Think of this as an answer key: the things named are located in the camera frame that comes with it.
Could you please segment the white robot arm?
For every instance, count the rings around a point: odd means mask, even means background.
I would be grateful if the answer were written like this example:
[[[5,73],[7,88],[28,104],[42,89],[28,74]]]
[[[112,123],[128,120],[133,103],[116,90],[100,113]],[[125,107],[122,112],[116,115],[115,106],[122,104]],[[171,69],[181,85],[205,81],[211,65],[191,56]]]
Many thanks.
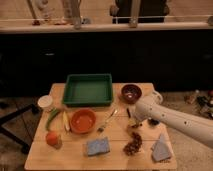
[[[142,122],[152,118],[213,149],[213,121],[162,106],[163,97],[153,91],[134,104],[133,116]]]

